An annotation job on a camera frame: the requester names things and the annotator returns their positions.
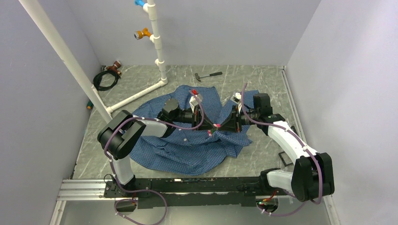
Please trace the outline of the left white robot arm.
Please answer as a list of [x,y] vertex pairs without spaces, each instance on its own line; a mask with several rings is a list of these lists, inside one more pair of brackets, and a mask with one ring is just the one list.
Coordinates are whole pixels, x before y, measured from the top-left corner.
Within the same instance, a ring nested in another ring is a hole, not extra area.
[[123,111],[100,131],[97,140],[110,161],[114,180],[118,182],[118,193],[124,197],[134,193],[135,174],[130,166],[129,154],[140,137],[169,137],[177,128],[177,123],[191,124],[192,130],[211,130],[217,127],[205,115],[199,97],[194,96],[193,99],[193,106],[184,110],[179,107],[176,99],[167,100],[155,119]]

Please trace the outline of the blue checkered shirt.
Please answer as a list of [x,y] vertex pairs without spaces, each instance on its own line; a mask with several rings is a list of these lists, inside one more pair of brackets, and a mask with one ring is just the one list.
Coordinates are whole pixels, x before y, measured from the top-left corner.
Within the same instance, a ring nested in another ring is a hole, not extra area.
[[[191,94],[195,89],[202,95],[206,116],[216,124],[224,122],[236,104],[228,100],[222,105],[216,87],[192,87],[181,85],[170,93],[153,98],[132,114],[155,118],[163,108],[166,100],[175,98],[182,109],[189,108]],[[151,170],[166,171],[184,175],[202,175],[218,166],[226,157],[236,158],[243,147],[252,141],[247,136],[249,126],[243,126],[242,132],[214,132],[212,136],[205,130],[176,129],[167,138],[153,136],[141,137],[130,153],[136,163]]]

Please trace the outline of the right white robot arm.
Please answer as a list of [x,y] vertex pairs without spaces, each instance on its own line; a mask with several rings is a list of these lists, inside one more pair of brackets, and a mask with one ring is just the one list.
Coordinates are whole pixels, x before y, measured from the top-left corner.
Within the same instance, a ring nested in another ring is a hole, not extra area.
[[335,185],[330,155],[309,147],[283,116],[274,114],[268,94],[254,94],[252,108],[246,107],[242,99],[240,92],[233,94],[231,100],[236,106],[218,129],[237,133],[243,126],[256,125],[283,149],[294,166],[292,172],[280,168],[262,171],[259,190],[269,195],[276,188],[283,189],[301,202],[319,202],[322,197],[333,194]]

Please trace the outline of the pink flower brooch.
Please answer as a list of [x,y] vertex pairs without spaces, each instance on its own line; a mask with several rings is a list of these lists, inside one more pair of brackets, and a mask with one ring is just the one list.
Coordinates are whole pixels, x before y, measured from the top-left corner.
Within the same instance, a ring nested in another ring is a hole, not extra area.
[[216,132],[220,126],[221,126],[220,124],[213,124],[213,127],[207,131],[208,136],[212,137],[213,133]]

